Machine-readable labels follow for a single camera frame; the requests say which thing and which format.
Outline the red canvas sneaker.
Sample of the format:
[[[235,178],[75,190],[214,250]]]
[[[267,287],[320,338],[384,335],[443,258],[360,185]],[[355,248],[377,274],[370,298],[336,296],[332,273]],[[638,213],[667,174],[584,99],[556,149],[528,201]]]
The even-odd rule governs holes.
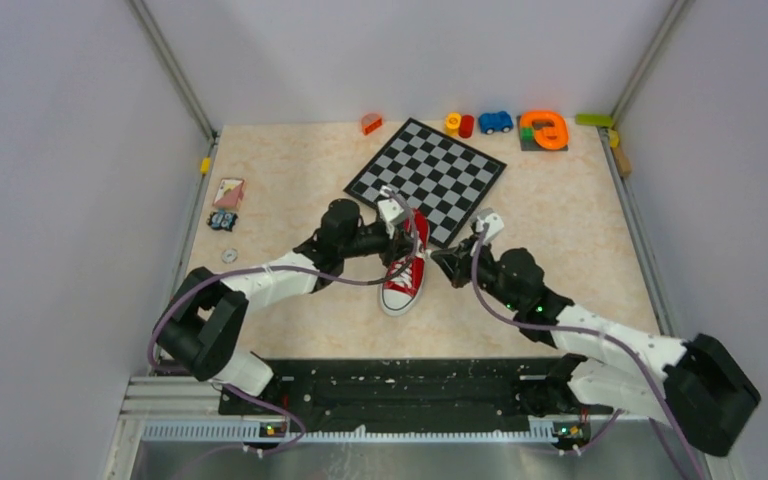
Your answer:
[[[427,219],[418,209],[413,210],[415,227],[419,233],[419,250],[416,256],[404,256],[394,260],[386,275],[398,273],[379,289],[379,304],[385,314],[391,317],[407,313],[419,300],[423,291],[426,271],[425,251],[428,246],[430,227]]]

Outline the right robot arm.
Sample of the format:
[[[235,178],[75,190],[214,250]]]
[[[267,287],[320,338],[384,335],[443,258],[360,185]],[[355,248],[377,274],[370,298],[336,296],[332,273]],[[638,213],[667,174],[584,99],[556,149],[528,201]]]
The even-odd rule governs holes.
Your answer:
[[[760,392],[720,340],[649,334],[593,313],[550,289],[525,248],[495,258],[472,236],[430,258],[453,287],[472,285],[511,310],[523,336],[564,352],[546,385],[560,412],[583,404],[647,416],[697,450],[725,457],[760,405]]]

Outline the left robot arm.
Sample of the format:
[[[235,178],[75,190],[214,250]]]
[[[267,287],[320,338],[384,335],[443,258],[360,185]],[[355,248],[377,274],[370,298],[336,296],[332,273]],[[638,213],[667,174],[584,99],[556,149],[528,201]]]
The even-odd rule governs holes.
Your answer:
[[[397,194],[379,201],[371,224],[355,201],[335,200],[313,234],[276,260],[223,274],[192,270],[156,323],[150,346],[197,380],[236,388],[252,410],[268,413],[279,404],[281,388],[264,360],[238,346],[246,315],[334,282],[349,284],[342,275],[348,259],[377,255],[389,263],[416,256],[421,217]]]

